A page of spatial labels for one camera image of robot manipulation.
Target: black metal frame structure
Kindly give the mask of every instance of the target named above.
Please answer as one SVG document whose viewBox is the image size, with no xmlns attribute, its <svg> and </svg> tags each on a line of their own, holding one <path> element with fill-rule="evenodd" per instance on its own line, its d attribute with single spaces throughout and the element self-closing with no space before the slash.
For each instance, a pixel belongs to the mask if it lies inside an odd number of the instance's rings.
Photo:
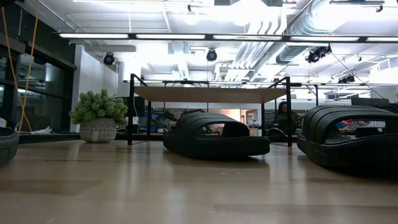
<svg viewBox="0 0 398 224">
<path fill-rule="evenodd" d="M 129 108 L 129 114 L 128 114 L 128 129 L 127 129 L 127 144 L 128 145 L 132 145 L 132 141 L 133 140 L 139 140 L 139 141 L 151 141 L 151 140 L 159 140 L 159 138 L 152 138 L 150 135 L 150 122 L 151 122 L 151 113 L 150 113 L 150 109 L 152 106 L 152 102 L 148 101 L 148 114 L 147 114 L 147 134 L 146 136 L 140 136 L 140 135 L 133 135 L 132 134 L 132 121 L 133 121 L 133 107 L 134 105 L 134 83 L 135 83 L 135 79 L 137 79 L 140 84 L 144 85 L 144 86 L 148 86 L 144 80 L 142 80 L 141 78 L 139 78 L 136 74 L 130 74 L 130 92 L 129 92 L 129 104 L 128 104 L 128 108 Z M 208 81 L 163 81 L 163 83 L 165 84 L 165 86 L 168 83 L 179 83 L 179 84 L 206 84 L 208 87 L 210 87 L 210 83 Z M 293 138 L 292 138 L 292 134 L 291 130 L 292 130 L 292 99 L 291 99 L 291 95 L 290 95 L 290 87 L 291 87 L 291 83 L 290 83 L 290 77 L 284 77 L 283 79 L 279 80 L 278 82 L 275 82 L 274 84 L 272 84 L 271 86 L 269 86 L 268 88 L 276 88 L 277 85 L 284 85 L 286 86 L 286 96 L 287 96 L 287 128 L 288 128 L 288 133 L 287 133 L 287 146 L 290 147 L 293 145 Z M 261 135 L 262 136 L 266 136 L 266 125 L 265 125 L 265 103 L 261 103 Z"/>
<path fill-rule="evenodd" d="M 65 39 L 81 40 L 185 40 L 246 41 L 323 44 L 396 44 L 397 36 L 376 35 L 267 35 L 267 34 L 165 34 L 165 33 L 58 33 Z"/>
</svg>

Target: fluorescent light strip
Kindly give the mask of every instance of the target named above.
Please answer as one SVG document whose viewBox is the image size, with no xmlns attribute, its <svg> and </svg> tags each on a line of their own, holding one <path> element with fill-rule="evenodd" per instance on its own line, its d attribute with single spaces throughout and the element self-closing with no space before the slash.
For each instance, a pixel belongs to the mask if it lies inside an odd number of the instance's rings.
<svg viewBox="0 0 398 224">
<path fill-rule="evenodd" d="M 201 1 L 166 1 L 166 0 L 73 0 L 74 2 L 94 2 L 94 3 L 118 3 L 118 4 L 181 4 L 189 2 L 191 5 L 199 5 Z"/>
<path fill-rule="evenodd" d="M 368 37 L 366 41 L 398 42 L 398 37 Z"/>
<path fill-rule="evenodd" d="M 382 83 L 380 83 L 380 84 L 367 83 L 366 85 L 367 86 L 375 86 L 375 87 L 377 87 L 377 86 L 398 86 L 398 84 L 382 84 Z"/>
<path fill-rule="evenodd" d="M 288 46 L 315 46 L 315 47 L 327 47 L 329 44 L 326 43 L 313 43 L 313 42 L 287 42 Z"/>
<path fill-rule="evenodd" d="M 209 82 L 209 84 L 238 85 L 238 84 L 243 84 L 243 82 Z"/>
<path fill-rule="evenodd" d="M 60 34 L 60 37 L 67 39 L 128 39 L 128 34 Z"/>
<path fill-rule="evenodd" d="M 274 84 L 274 83 L 271 83 L 271 82 L 247 82 L 246 84 L 248 84 L 248 85 L 272 85 L 272 84 Z"/>
<path fill-rule="evenodd" d="M 363 86 L 362 83 L 327 83 L 326 86 Z"/>
<path fill-rule="evenodd" d="M 205 35 L 200 34 L 137 34 L 137 39 L 205 39 Z"/>
<path fill-rule="evenodd" d="M 281 36 L 263 36 L 263 35 L 214 35 L 215 40 L 282 40 Z"/>
<path fill-rule="evenodd" d="M 359 40 L 359 37 L 317 37 L 317 36 L 305 36 L 305 37 L 291 37 L 290 40 L 294 41 L 352 41 Z"/>
</svg>

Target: black window frame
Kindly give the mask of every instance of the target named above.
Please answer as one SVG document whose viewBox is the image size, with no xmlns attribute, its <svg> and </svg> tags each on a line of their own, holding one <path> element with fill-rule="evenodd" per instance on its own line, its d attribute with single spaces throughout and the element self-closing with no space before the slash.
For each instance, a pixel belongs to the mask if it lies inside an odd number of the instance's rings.
<svg viewBox="0 0 398 224">
<path fill-rule="evenodd" d="M 29 46 L 25 49 L 25 54 L 30 55 L 31 48 Z M 40 93 L 42 95 L 52 96 L 62 100 L 62 120 L 61 120 L 61 132 L 69 132 L 70 130 L 70 117 L 69 111 L 72 108 L 72 90 L 73 90 L 73 73 L 75 67 L 71 67 L 68 64 L 60 66 L 60 60 L 52 57 L 43 57 L 43 55 L 47 55 L 46 53 L 39 52 L 37 50 L 34 51 L 33 57 L 38 57 L 45 60 L 48 63 L 62 69 L 65 72 L 64 79 L 64 87 L 66 91 L 64 93 L 52 93 L 47 90 L 35 88 L 32 86 L 28 86 L 28 90 L 34 93 Z M 14 70 L 16 74 L 19 74 L 20 66 L 21 66 L 21 53 L 11 50 L 11 57 L 14 66 Z M 0 106 L 0 113 L 4 113 L 10 116 L 13 120 L 16 119 L 16 109 L 18 105 L 18 92 L 17 89 L 21 88 L 25 90 L 25 85 L 21 85 L 18 83 L 18 87 L 15 88 L 14 78 L 12 77 L 11 64 L 7 51 L 7 47 L 0 45 L 0 56 L 7 58 L 7 67 L 6 67 L 6 77 L 0 78 L 0 85 L 4 85 L 4 98 L 3 104 Z"/>
</svg>

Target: track light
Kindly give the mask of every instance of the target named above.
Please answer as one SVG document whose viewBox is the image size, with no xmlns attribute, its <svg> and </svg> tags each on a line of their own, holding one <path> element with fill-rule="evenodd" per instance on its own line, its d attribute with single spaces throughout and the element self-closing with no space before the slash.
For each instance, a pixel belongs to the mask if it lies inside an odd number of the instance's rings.
<svg viewBox="0 0 398 224">
<path fill-rule="evenodd" d="M 347 82 L 355 82 L 355 78 L 354 78 L 354 76 L 353 75 L 350 75 L 349 77 L 347 77 Z"/>
<path fill-rule="evenodd" d="M 317 47 L 315 50 L 310 51 L 310 54 L 308 55 L 307 58 L 305 58 L 306 61 L 309 63 L 315 63 L 318 62 L 321 58 L 326 57 L 326 54 L 331 53 L 331 47 L 330 44 L 327 47 Z"/>
<path fill-rule="evenodd" d="M 116 59 L 113 56 L 113 52 L 106 53 L 103 62 L 105 65 L 114 65 L 116 63 Z"/>
<path fill-rule="evenodd" d="M 215 49 L 210 49 L 206 56 L 207 61 L 214 62 L 217 60 L 217 53 Z"/>
<path fill-rule="evenodd" d="M 344 77 L 344 78 L 340 78 L 337 82 L 337 84 L 347 84 L 347 83 L 353 83 L 355 82 L 355 77 L 353 75 Z"/>
</svg>

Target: person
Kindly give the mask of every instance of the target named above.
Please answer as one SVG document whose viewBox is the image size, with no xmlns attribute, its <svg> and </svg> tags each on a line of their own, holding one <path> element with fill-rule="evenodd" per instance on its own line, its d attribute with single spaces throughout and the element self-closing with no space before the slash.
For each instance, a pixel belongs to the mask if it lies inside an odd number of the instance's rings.
<svg viewBox="0 0 398 224">
<path fill-rule="evenodd" d="M 295 134 L 296 132 L 298 118 L 298 114 L 292 111 L 292 134 Z M 278 122 L 278 128 L 281 129 L 285 134 L 287 134 L 287 102 L 282 101 L 279 103 L 276 121 Z"/>
</svg>

